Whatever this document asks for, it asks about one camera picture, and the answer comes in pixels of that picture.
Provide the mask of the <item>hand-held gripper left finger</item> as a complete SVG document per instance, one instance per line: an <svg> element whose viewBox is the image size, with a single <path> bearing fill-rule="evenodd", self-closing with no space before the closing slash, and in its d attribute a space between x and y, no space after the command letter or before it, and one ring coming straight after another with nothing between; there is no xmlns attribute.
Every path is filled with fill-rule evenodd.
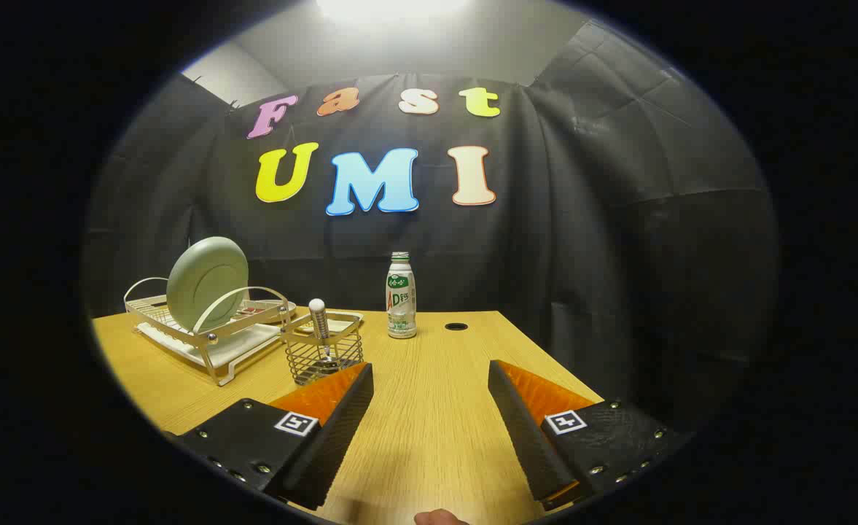
<svg viewBox="0 0 858 525"><path fill-rule="evenodd" d="M373 367L361 362L275 401L238 400L174 442L239 484L316 510L372 398Z"/></svg>

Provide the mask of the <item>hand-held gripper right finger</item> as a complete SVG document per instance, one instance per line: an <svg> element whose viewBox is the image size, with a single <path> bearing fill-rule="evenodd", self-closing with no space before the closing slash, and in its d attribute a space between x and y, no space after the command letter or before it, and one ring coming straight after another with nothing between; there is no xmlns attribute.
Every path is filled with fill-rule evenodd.
<svg viewBox="0 0 858 525"><path fill-rule="evenodd" d="M545 510L631 484L687 440L635 403L593 401L505 361L490 362L488 390Z"/></svg>

